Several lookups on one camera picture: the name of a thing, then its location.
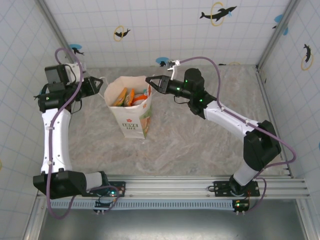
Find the grid pattern wall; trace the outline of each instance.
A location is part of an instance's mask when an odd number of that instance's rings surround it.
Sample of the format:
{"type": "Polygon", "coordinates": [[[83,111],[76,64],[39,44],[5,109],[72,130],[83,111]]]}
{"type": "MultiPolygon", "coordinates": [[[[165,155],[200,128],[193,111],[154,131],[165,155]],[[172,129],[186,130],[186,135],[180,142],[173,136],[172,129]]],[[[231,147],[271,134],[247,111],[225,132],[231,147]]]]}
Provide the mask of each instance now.
{"type": "Polygon", "coordinates": [[[297,151],[291,169],[295,177],[306,179],[312,218],[320,233],[319,23],[320,1],[301,1],[289,33],[280,38],[262,75],[280,135],[297,151]]]}
{"type": "Polygon", "coordinates": [[[38,95],[59,43],[34,0],[0,3],[0,239],[22,239],[43,160],[38,95]]]}
{"type": "MultiPolygon", "coordinates": [[[[290,0],[47,0],[89,68],[205,56],[257,64],[290,0]]],[[[194,61],[206,64],[206,61],[194,61]]]]}

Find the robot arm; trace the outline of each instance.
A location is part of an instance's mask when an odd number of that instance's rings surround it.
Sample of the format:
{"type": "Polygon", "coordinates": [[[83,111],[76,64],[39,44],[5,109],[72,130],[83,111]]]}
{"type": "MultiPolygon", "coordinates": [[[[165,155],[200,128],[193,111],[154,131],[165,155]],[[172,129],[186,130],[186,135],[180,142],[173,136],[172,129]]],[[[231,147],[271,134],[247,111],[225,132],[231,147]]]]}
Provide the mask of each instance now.
{"type": "MultiPolygon", "coordinates": [[[[174,70],[176,66],[180,65],[180,62],[177,60],[168,64],[169,70],[174,70]]],[[[205,80],[198,69],[189,68],[186,70],[184,81],[174,80],[175,73],[176,71],[173,71],[171,77],[160,75],[147,77],[145,80],[159,93],[188,99],[187,105],[191,112],[221,125],[243,142],[244,162],[230,177],[228,183],[233,195],[241,196],[252,184],[256,174],[281,152],[278,141],[248,124],[276,135],[272,123],[267,120],[259,123],[228,109],[224,105],[219,106],[217,99],[205,91],[205,80]]]]}
{"type": "Polygon", "coordinates": [[[94,197],[96,194],[87,190],[109,185],[103,171],[83,173],[73,171],[69,157],[68,129],[71,119],[71,102],[58,115],[52,131],[52,159],[49,159],[49,129],[58,109],[64,105],[75,92],[79,81],[82,85],[75,101],[95,95],[99,92],[103,81],[94,77],[80,79],[80,68],[77,64],[59,64],[45,68],[48,84],[36,96],[42,112],[44,126],[44,156],[41,175],[33,177],[33,185],[46,194],[49,163],[52,163],[50,198],[57,199],[74,195],[94,197]]]}

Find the marble floor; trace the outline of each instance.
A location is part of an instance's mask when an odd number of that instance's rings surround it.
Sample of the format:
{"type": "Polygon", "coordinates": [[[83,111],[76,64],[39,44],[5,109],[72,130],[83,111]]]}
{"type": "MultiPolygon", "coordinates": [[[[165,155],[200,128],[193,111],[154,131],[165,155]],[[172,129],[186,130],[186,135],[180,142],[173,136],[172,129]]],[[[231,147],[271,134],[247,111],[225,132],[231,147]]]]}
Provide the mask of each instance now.
{"type": "MultiPolygon", "coordinates": [[[[183,80],[188,66],[178,69],[183,80]]],[[[197,67],[205,89],[216,95],[218,77],[209,65],[197,67]]],[[[268,119],[255,74],[255,66],[219,66],[220,100],[232,110],[262,122],[268,119]]],[[[110,83],[119,76],[169,75],[162,67],[115,67],[89,69],[94,77],[110,83]]],[[[107,84],[101,88],[101,95],[107,84]]],[[[72,116],[69,152],[74,171],[105,171],[123,175],[232,175],[243,161],[243,144],[227,130],[195,116],[186,104],[176,104],[172,95],[155,92],[152,117],[146,139],[124,138],[104,99],[94,95],[83,99],[82,110],[72,116]]],[[[279,162],[278,156],[273,162],[279,162]]],[[[264,175],[283,175],[282,166],[268,168],[264,175]]]]}

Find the orange snack package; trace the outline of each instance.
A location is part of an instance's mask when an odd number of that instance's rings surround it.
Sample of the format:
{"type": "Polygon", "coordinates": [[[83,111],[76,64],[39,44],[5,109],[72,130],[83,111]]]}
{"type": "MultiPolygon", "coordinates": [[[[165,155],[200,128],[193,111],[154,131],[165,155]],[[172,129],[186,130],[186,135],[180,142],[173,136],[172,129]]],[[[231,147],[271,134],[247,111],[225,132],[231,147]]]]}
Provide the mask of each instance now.
{"type": "Polygon", "coordinates": [[[112,107],[122,107],[126,98],[127,88],[125,87],[119,96],[116,98],[115,102],[112,104],[112,107]]]}
{"type": "Polygon", "coordinates": [[[132,100],[132,106],[137,106],[146,100],[148,96],[146,94],[136,94],[132,100]]]}
{"type": "Polygon", "coordinates": [[[135,90],[131,89],[131,91],[126,95],[125,99],[124,99],[124,106],[125,107],[130,107],[132,100],[134,99],[135,96],[135,90]]]}

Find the blue decal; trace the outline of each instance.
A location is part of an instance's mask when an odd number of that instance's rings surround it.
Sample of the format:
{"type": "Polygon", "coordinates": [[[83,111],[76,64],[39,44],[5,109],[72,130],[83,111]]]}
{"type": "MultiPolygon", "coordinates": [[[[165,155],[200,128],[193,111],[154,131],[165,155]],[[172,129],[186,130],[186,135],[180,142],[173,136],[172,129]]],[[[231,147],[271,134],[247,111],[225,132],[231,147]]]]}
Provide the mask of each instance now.
{"type": "MultiPolygon", "coordinates": [[[[280,14],[280,15],[278,15],[278,16],[276,16],[276,17],[274,18],[274,21],[278,24],[278,23],[280,23],[282,17],[283,17],[283,15],[280,14]]],[[[289,29],[288,29],[288,27],[286,27],[286,29],[285,29],[284,32],[283,32],[283,35],[284,35],[284,36],[287,35],[287,34],[288,34],[288,31],[289,31],[289,29]]]]}
{"type": "Polygon", "coordinates": [[[274,18],[274,21],[275,21],[276,23],[280,23],[282,17],[283,17],[283,15],[280,14],[279,16],[276,16],[276,17],[274,18]]]}
{"type": "Polygon", "coordinates": [[[283,35],[287,35],[288,34],[288,31],[289,31],[289,29],[288,29],[288,27],[284,30],[284,32],[283,32],[283,35]]]}
{"type": "Polygon", "coordinates": [[[73,49],[73,48],[76,48],[76,49],[78,49],[78,50],[79,50],[79,49],[82,49],[82,46],[79,45],[79,44],[70,44],[69,46],[70,46],[70,48],[72,48],[72,49],[73,49]]]}
{"type": "Polygon", "coordinates": [[[169,58],[165,57],[165,56],[161,56],[161,57],[158,57],[155,62],[160,64],[160,67],[164,67],[167,65],[169,61],[169,58]]]}

